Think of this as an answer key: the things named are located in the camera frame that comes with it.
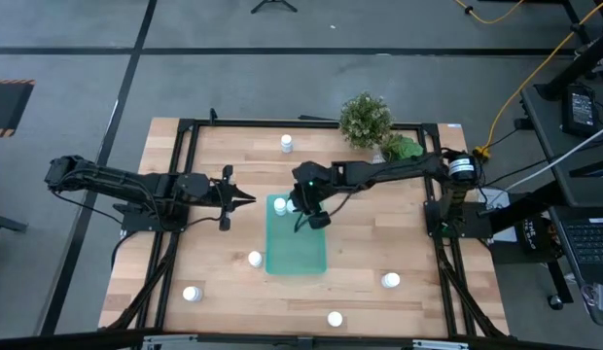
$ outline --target wooden table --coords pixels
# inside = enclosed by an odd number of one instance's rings
[[[140,173],[167,172],[178,121],[152,121]],[[439,124],[439,130],[444,147],[466,148],[459,125]],[[293,136],[295,149],[290,154],[280,151],[284,133]],[[404,134],[416,139],[413,132]],[[433,149],[430,142],[428,149]],[[352,196],[326,227],[328,270],[322,275],[272,276],[247,262],[251,251],[265,251],[266,196],[291,190],[294,167],[305,160],[329,166],[332,160],[371,157],[370,152],[352,151],[335,129],[201,127],[193,172],[220,178],[222,167],[232,164],[235,182],[257,203],[231,215],[230,231],[218,231],[217,223],[206,222],[181,235],[164,330],[446,337],[438,266],[423,218],[422,179],[379,184]],[[184,164],[182,157],[179,163]],[[328,211],[342,199],[336,195],[325,201]],[[218,209],[191,209],[190,220],[203,216],[218,216]],[[460,242],[470,292],[496,327],[507,333],[489,252],[475,239]],[[118,252],[100,326],[115,321],[142,287],[152,244],[153,233],[143,232]],[[401,275],[397,288],[381,287],[380,277],[388,271]],[[182,292],[188,286],[202,288],[203,300],[185,301]],[[155,291],[147,326],[154,322],[158,299]],[[454,291],[453,305],[463,333]],[[331,311],[342,314],[341,327],[328,325]]]

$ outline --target translucent green board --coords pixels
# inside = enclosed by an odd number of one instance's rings
[[[322,228],[312,229],[306,224],[294,233],[300,213],[278,216],[273,209],[276,198],[287,197],[287,194],[270,194],[266,199],[266,273],[321,274],[327,269],[325,231]]]

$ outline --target gray floor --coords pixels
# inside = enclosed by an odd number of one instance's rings
[[[553,48],[568,27],[557,6],[524,5],[506,22],[482,26],[465,17],[451,0],[411,0],[407,5],[395,0],[291,0],[299,13],[288,13],[276,4],[250,16],[255,2],[159,1],[146,46]],[[485,18],[511,6],[470,2]],[[580,16],[591,8],[588,1],[574,3]],[[146,0],[54,0],[45,5],[35,0],[0,0],[0,46],[131,47],[146,4]],[[541,60],[142,56],[109,165],[137,169],[152,117],[206,117],[213,107],[221,118],[294,119],[300,114],[337,118],[342,102],[363,90],[384,96],[399,121],[462,123],[472,148],[485,141],[500,106]],[[37,330],[77,212],[46,191],[43,178],[48,162],[70,154],[96,157],[127,62],[124,55],[0,54],[0,79],[37,81],[17,135],[0,139],[0,214],[29,223],[25,235],[0,230],[0,338]],[[554,60],[536,81],[549,79],[568,62]],[[510,131],[512,119],[521,114],[513,103],[497,135]],[[495,178],[542,156],[535,136],[519,132],[494,149],[486,173]],[[536,188],[549,178],[539,178],[524,189]],[[80,199],[81,194],[72,198]],[[96,207],[111,211],[113,202],[99,198]],[[92,217],[59,333],[95,330],[118,232],[115,223]],[[559,312],[548,309],[545,297],[552,284],[543,267],[502,265],[497,276],[513,335],[603,348],[603,328],[589,321],[580,303]]]

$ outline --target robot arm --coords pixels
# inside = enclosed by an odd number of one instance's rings
[[[308,216],[312,228],[323,228],[331,220],[320,203],[337,193],[356,193],[377,183],[430,176],[449,190],[443,197],[443,211],[446,216],[455,216],[459,214],[466,192],[476,187],[477,174],[471,156],[451,150],[379,164],[335,161],[329,168],[306,161],[293,169],[297,182],[290,198],[295,207]]]
[[[125,215],[123,229],[127,229],[127,215],[143,219],[133,220],[132,227],[134,222],[143,223],[137,230],[180,229],[187,224],[184,207],[206,206],[222,208],[220,229],[227,230],[227,214],[255,201],[252,195],[229,183],[231,175],[231,165],[224,167],[222,179],[209,179],[200,173],[139,175],[99,166],[79,156],[66,156],[52,160],[45,182],[54,193],[88,190],[126,200],[128,204],[114,205]],[[232,200],[234,197],[243,200]]]

